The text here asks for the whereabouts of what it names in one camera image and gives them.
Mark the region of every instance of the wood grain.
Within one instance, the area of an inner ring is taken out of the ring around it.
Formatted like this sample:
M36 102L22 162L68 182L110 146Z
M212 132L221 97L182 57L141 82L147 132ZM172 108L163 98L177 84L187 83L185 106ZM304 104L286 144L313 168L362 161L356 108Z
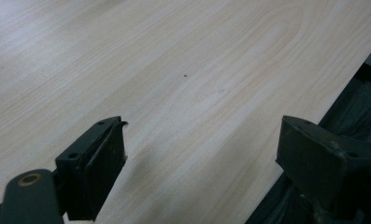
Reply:
M281 117L319 121L370 52L371 0L0 1L0 202L121 115L97 223L244 223Z

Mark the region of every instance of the black machine part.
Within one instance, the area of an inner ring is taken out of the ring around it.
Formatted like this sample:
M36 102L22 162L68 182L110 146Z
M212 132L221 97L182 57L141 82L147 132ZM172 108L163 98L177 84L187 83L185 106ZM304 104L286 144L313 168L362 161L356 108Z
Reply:
M0 204L0 224L95 220L126 162L121 117L95 123L56 158L57 169L13 178Z
M322 219L352 220L361 211L371 223L371 143L284 116L277 163Z

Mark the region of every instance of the screw hole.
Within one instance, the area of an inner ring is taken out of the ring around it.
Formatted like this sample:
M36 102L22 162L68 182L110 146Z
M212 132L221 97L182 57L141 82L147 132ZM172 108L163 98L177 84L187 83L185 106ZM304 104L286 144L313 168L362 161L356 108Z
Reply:
M354 152L348 152L348 155L350 156L350 157L354 157L354 158L357 158L357 157L359 157L356 153L354 153Z
M77 158L78 156L79 156L78 153L71 153L71 154L68 155L68 158L69 158L69 159L75 159L75 158Z
M21 178L18 184L22 187L30 186L38 182L41 177L40 174L30 174Z

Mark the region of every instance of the clamp jaw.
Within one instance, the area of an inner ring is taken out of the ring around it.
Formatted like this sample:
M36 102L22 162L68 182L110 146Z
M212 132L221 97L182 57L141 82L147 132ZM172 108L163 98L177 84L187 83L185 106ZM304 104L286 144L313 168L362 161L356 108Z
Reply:
M277 163L313 204L318 223L371 223L371 143L337 136L304 119L284 116Z
M56 158L57 169L13 178L0 204L0 224L95 220L126 163L121 117L95 123Z

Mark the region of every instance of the wooden board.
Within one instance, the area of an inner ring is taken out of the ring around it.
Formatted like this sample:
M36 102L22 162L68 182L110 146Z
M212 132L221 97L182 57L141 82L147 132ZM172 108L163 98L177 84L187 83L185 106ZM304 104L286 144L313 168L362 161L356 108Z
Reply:
M319 121L370 52L371 0L0 1L0 202L121 115L97 223L244 223L281 117Z

